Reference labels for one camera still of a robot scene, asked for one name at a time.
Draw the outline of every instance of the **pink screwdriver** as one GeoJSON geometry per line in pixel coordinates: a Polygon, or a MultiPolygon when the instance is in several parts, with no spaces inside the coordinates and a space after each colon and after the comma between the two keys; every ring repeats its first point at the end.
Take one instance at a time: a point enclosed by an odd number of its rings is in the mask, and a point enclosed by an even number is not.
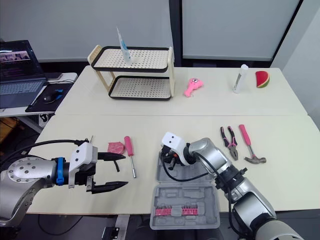
{"type": "Polygon", "coordinates": [[[133,174],[133,178],[135,179],[137,176],[136,176],[134,161],[132,160],[132,156],[134,155],[134,149],[132,147],[131,139],[129,136],[124,137],[124,145],[125,145],[126,151],[128,152],[128,156],[131,158],[132,174],[133,174]]]}

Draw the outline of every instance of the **white table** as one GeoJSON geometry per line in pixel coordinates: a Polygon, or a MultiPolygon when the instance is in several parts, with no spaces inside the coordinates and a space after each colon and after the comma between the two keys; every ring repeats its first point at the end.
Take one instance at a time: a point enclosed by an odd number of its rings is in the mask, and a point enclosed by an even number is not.
{"type": "MultiPolygon", "coordinates": [[[[98,162],[94,180],[97,184],[129,181],[127,185],[107,193],[91,194],[85,186],[55,186],[42,189],[35,196],[29,213],[46,214],[147,214],[156,181],[157,154],[165,132],[170,131],[192,142],[209,137],[227,157],[220,136],[220,126],[233,127],[238,142],[239,160],[231,160],[270,201],[276,211],[318,209],[320,196],[320,133],[307,115],[296,116],[97,116],[56,115],[46,125],[37,142],[54,139],[84,139],[94,135],[93,145],[103,152],[108,142],[118,142],[130,136],[137,178],[133,179],[129,158],[113,162],[98,162]],[[238,125],[245,124],[258,157],[267,163],[254,165],[238,125]]],[[[50,144],[32,149],[31,154],[47,159],[69,159],[76,148],[71,143],[50,144]]],[[[227,211],[227,199],[218,191],[220,210],[227,211]]]]}
{"type": "MultiPolygon", "coordinates": [[[[150,73],[117,73],[147,76],[150,73]]],[[[152,116],[293,116],[306,110],[278,68],[250,68],[239,94],[232,92],[239,68],[175,67],[175,97],[169,101],[119,100],[107,90],[91,66],[86,66],[56,110],[57,115],[152,115],[152,116]],[[270,83],[256,88],[255,72],[266,70],[270,83]],[[188,80],[197,77],[204,87],[186,98],[188,80]]]]}
{"type": "MultiPolygon", "coordinates": [[[[78,75],[75,72],[66,72],[63,73],[61,78],[58,81],[61,81],[61,83],[64,83],[65,80],[72,80],[76,81],[78,75]]],[[[41,91],[38,93],[38,95],[34,98],[36,99],[42,91],[46,88],[44,86],[41,91]]],[[[21,106],[21,107],[10,107],[10,108],[2,108],[0,109],[0,118],[6,118],[6,117],[17,117],[19,120],[21,120],[23,123],[25,123],[30,128],[34,129],[36,132],[41,133],[42,127],[40,127],[36,122],[32,121],[30,118],[26,116],[31,115],[41,115],[41,114],[52,114],[54,111],[34,111],[34,112],[26,112],[26,109],[28,108],[28,105],[21,106]]]]}

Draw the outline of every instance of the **laptop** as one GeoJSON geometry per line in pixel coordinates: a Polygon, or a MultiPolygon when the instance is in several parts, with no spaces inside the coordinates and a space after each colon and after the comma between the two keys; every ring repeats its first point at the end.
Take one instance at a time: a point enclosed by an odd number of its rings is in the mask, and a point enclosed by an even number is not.
{"type": "Polygon", "coordinates": [[[0,43],[0,109],[28,106],[46,81],[28,40],[0,43]]]}

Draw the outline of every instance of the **shelf tray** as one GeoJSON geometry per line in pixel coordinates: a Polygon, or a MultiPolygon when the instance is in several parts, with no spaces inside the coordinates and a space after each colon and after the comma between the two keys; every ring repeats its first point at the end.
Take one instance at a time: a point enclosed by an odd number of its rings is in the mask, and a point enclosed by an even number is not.
{"type": "Polygon", "coordinates": [[[168,69],[169,48],[128,47],[132,64],[126,64],[119,46],[105,46],[91,66],[105,72],[164,73],[168,69]]]}
{"type": "Polygon", "coordinates": [[[109,96],[114,99],[169,100],[170,80],[169,77],[118,76],[109,96]]]}

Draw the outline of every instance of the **hammer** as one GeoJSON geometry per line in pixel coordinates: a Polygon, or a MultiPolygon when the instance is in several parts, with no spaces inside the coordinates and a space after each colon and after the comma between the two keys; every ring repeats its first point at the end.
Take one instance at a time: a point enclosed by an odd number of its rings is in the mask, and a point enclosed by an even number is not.
{"type": "Polygon", "coordinates": [[[248,133],[246,131],[245,125],[240,124],[239,128],[240,128],[240,131],[242,133],[242,137],[243,137],[245,143],[249,146],[250,152],[252,153],[252,158],[245,157],[244,160],[246,160],[246,161],[248,161],[249,163],[252,163],[252,164],[260,164],[260,163],[264,164],[265,162],[267,162],[265,157],[258,158],[255,155],[255,153],[254,153],[254,151],[253,151],[253,149],[251,147],[251,141],[250,141],[249,135],[248,135],[248,133]]]}

